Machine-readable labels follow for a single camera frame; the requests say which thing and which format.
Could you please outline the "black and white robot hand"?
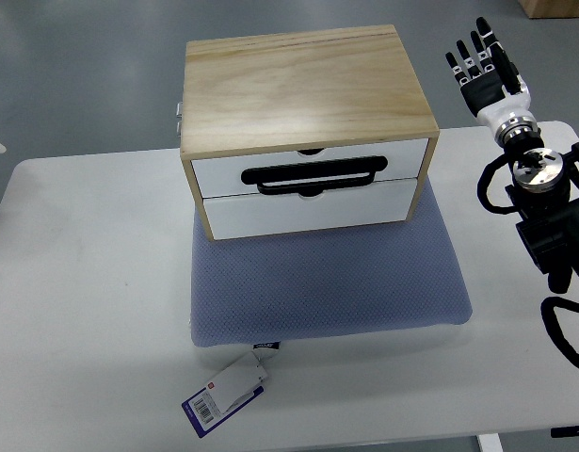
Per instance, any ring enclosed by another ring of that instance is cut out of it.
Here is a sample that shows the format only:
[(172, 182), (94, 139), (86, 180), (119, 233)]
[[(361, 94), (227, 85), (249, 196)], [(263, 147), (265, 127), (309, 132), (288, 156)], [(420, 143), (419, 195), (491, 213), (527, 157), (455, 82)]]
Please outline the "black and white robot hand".
[(503, 147), (518, 134), (536, 133), (539, 128), (530, 111), (528, 86), (505, 48), (485, 18), (477, 18), (475, 25), (470, 33), (475, 54), (458, 40), (458, 55), (448, 52), (445, 58), (476, 122), (488, 127)]

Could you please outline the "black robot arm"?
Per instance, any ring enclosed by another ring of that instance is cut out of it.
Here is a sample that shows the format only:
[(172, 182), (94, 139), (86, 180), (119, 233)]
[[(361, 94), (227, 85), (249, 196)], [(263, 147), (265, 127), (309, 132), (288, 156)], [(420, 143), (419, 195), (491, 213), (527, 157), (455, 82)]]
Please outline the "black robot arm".
[[(491, 161), (478, 180), (481, 205), (498, 215), (516, 213), (516, 230), (536, 267), (548, 276), (549, 289), (564, 294), (571, 276), (579, 278), (579, 142), (567, 153), (545, 146), (536, 126), (513, 126), (498, 137), (503, 154)], [(488, 188), (506, 166), (510, 206), (493, 204)]]

